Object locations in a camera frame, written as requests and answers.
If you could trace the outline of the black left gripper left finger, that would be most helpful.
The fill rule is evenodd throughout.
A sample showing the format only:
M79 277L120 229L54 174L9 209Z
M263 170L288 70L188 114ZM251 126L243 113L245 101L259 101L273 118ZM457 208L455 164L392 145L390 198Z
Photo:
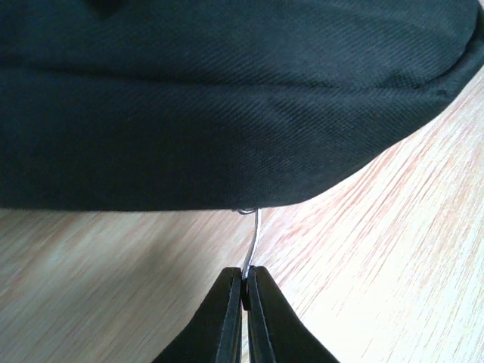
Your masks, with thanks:
M153 363L239 362L241 288L241 270L222 269L193 318Z

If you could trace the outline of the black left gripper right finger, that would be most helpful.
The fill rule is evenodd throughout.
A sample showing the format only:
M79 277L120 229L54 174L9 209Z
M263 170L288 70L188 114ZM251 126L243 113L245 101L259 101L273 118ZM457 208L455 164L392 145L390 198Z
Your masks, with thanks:
M246 279L251 362L336 362L299 320L267 268L252 266Z

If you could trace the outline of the black student backpack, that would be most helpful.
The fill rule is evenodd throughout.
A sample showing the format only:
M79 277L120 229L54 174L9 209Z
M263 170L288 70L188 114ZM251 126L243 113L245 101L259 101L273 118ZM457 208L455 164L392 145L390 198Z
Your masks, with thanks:
M482 65L478 1L3 1L1 205L300 203Z

